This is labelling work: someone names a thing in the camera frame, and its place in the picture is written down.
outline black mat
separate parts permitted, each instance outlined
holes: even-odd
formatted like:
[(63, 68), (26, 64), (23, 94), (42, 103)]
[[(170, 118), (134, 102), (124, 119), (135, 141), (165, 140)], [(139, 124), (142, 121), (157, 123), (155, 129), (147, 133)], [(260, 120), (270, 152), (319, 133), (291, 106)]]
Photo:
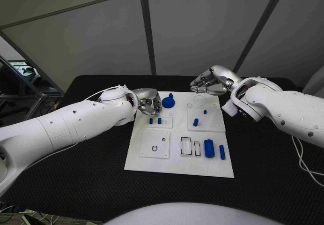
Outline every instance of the black mat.
[[(191, 80), (187, 76), (85, 75), (75, 79), (60, 107), (118, 84), (125, 83), (129, 89), (190, 91)], [(269, 80), (295, 90), (289, 80)], [(150, 204), (210, 203), (283, 224), (322, 224), (324, 187), (298, 167), (291, 136), (268, 118), (255, 123), (242, 116), (223, 116), (234, 179), (124, 171), (132, 130), (128, 123), (31, 167), (3, 201), (43, 213), (102, 221)], [(324, 171), (324, 150), (302, 143), (309, 168)]]

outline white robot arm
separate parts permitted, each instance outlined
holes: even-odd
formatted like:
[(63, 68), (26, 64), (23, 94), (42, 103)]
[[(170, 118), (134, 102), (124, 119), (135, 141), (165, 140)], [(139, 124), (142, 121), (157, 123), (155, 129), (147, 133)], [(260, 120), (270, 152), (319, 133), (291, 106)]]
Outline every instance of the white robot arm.
[(237, 112), (253, 121), (265, 116), (276, 128), (324, 148), (324, 99), (296, 91), (282, 91), (265, 78), (245, 80), (224, 67), (213, 66), (190, 83), (196, 93), (223, 95), (230, 99), (222, 106), (234, 116)]
[(6, 158), (0, 158), (0, 196), (39, 158), (134, 121), (137, 109), (147, 115), (158, 114), (161, 99), (157, 90), (129, 91), (126, 86), (118, 86), (103, 90), (99, 101), (85, 100), (44, 116), (1, 127), (0, 152)]

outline white board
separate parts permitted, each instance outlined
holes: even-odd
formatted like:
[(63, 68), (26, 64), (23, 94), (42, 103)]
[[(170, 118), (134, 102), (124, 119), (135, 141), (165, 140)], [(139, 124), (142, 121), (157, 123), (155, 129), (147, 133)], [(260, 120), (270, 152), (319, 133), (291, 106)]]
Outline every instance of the white board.
[[(193, 92), (165, 92), (158, 91), (161, 99), (173, 93), (175, 105), (173, 108), (162, 108), (158, 116), (147, 116), (139, 111), (137, 113), (134, 129), (129, 140), (129, 148), (125, 162), (125, 170), (148, 171), (157, 173), (177, 173), (213, 177), (233, 178), (233, 169), (227, 149), (227, 140), (224, 133), (223, 115), (216, 96), (196, 94)], [(197, 130), (193, 129), (190, 116), (200, 119)], [(171, 121), (173, 125), (165, 127), (161, 123), (160, 128), (157, 118), (162, 121)], [(187, 148), (191, 145), (191, 155), (181, 154), (181, 138)], [(211, 139), (214, 144), (214, 157), (204, 157), (204, 140)], [(196, 156), (197, 143), (200, 156)], [(224, 146), (226, 159), (220, 159), (219, 146)]]

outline white round object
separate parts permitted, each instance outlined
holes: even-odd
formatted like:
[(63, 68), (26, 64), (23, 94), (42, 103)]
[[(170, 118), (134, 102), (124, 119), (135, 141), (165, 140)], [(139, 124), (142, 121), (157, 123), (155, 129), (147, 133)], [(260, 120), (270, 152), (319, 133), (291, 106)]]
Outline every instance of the white round object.
[(233, 208), (200, 203), (164, 203), (139, 208), (114, 218), (105, 225), (281, 225)]
[(197, 95), (197, 96), (194, 97), (194, 103), (196, 103), (197, 105), (204, 105), (204, 104), (207, 103), (206, 97), (201, 96), (201, 95)]
[(101, 96), (99, 96), (99, 99), (102, 101), (111, 101), (111, 100), (115, 100), (121, 97), (125, 96), (125, 91), (121, 90), (121, 89), (114, 89), (114, 90), (108, 90), (105, 91)]

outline blue cylinder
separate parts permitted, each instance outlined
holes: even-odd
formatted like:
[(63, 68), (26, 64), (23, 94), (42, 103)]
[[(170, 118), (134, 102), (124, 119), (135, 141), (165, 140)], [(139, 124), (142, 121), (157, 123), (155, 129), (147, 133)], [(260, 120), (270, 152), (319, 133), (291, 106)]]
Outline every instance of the blue cylinder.
[(207, 158), (214, 157), (214, 143), (210, 139), (204, 140), (204, 156)]
[(194, 126), (197, 126), (197, 122), (198, 122), (198, 119), (196, 118), (194, 119), (194, 124), (193, 124)]
[(224, 158), (224, 146), (223, 145), (219, 146), (219, 152), (220, 152), (220, 158), (222, 158), (222, 160), (224, 160), (226, 158)]
[(173, 106), (174, 106), (174, 99), (173, 99), (173, 94), (170, 93), (168, 94), (168, 97), (165, 97), (164, 99), (162, 99), (162, 101), (161, 101), (161, 105), (162, 105), (162, 107), (164, 108), (173, 108)]

